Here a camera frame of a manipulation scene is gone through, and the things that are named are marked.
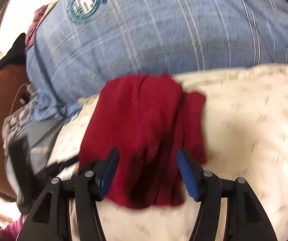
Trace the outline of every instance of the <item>red towel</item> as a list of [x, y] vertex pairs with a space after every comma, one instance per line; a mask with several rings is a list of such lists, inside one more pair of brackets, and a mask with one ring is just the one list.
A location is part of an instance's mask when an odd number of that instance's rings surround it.
[[176, 153], [205, 162], [201, 115], [205, 96], [183, 93], [168, 75], [131, 75], [107, 82], [86, 130], [79, 167], [120, 153], [108, 198], [129, 208], [184, 202]]
[[37, 11], [35, 11], [33, 22], [29, 26], [26, 39], [25, 39], [25, 54], [34, 44], [34, 38], [35, 38], [35, 32], [36, 32], [37, 26], [40, 20], [42, 19], [43, 15], [45, 14], [47, 8], [48, 8], [48, 5], [43, 5]]

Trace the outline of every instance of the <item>gray patterned fabric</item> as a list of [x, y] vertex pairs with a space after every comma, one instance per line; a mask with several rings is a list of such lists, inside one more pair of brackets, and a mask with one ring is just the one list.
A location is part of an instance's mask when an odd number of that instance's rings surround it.
[[29, 145], [29, 153], [27, 160], [31, 164], [33, 173], [36, 175], [43, 170], [48, 162], [48, 158], [53, 151], [57, 136], [61, 131], [65, 120], [61, 117], [50, 118], [44, 121], [25, 121], [12, 124], [12, 121], [19, 119], [18, 113], [10, 116], [3, 126], [3, 141], [5, 149], [5, 172], [10, 186], [18, 195], [19, 185], [12, 166], [10, 154], [8, 152], [8, 144], [14, 140], [27, 137]]
[[35, 120], [76, 113], [121, 75], [288, 63], [284, 0], [107, 0], [78, 23], [72, 5], [58, 1], [27, 53]]
[[7, 156], [8, 144], [12, 142], [20, 129], [29, 122], [29, 105], [21, 107], [8, 116], [2, 126], [2, 141], [5, 155]]

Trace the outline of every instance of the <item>white bedsheet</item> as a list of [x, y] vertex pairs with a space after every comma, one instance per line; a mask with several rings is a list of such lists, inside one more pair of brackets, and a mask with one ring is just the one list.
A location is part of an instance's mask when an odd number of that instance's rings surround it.
[[[269, 64], [254, 69], [190, 73], [174, 78], [185, 91], [203, 91], [204, 142], [208, 162], [203, 166], [221, 178], [247, 179], [261, 201], [279, 241], [288, 239], [288, 65]], [[61, 130], [49, 163], [79, 152], [95, 109], [96, 97], [83, 100], [79, 116]], [[60, 177], [68, 179], [77, 164]], [[97, 204], [108, 241], [188, 240], [199, 204], [187, 195], [180, 207], [131, 210], [109, 200]], [[225, 227], [221, 210], [216, 240]], [[74, 204], [71, 227], [78, 240]]]

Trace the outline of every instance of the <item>circular logo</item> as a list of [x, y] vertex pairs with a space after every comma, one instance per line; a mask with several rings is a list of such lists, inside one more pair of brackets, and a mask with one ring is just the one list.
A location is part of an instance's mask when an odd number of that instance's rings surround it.
[[70, 0], [68, 16], [76, 24], [90, 21], [90, 17], [98, 10], [102, 0]]

